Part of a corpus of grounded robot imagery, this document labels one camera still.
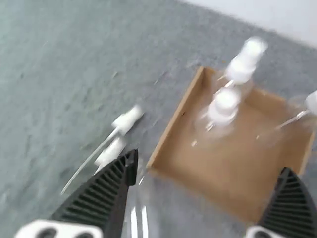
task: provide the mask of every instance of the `clear plastic bottle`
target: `clear plastic bottle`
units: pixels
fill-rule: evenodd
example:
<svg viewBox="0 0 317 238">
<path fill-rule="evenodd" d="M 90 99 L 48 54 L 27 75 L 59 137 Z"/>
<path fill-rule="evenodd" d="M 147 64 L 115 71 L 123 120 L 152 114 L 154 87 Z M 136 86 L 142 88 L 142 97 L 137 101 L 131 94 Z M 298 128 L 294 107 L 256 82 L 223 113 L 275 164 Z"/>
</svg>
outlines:
<svg viewBox="0 0 317 238">
<path fill-rule="evenodd" d="M 317 128 L 317 90 L 307 95 L 299 95 L 288 100 L 291 119 L 299 121 L 309 130 Z"/>
<path fill-rule="evenodd" d="M 234 87 L 244 100 L 253 88 L 252 75 L 257 63 L 267 49 L 267 43 L 259 37 L 251 37 L 228 67 L 212 77 L 213 96 L 222 87 Z"/>
<path fill-rule="evenodd" d="M 218 90 L 214 100 L 198 113 L 195 121 L 198 140 L 210 144 L 232 133 L 240 102 L 241 97 L 236 90 Z"/>
<path fill-rule="evenodd" d="M 287 102 L 290 117 L 283 123 L 263 131 L 256 139 L 259 142 L 276 144 L 287 135 L 287 128 L 294 123 L 299 123 L 302 129 L 316 130 L 317 128 L 317 90 L 307 95 L 292 97 Z"/>
</svg>

